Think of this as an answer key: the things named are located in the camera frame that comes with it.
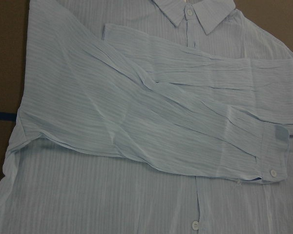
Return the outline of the light blue button-up shirt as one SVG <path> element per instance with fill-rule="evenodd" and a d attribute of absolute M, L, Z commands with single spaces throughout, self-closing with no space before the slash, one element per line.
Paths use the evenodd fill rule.
<path fill-rule="evenodd" d="M 293 52 L 231 0 L 32 0 L 0 234 L 293 234 Z"/>

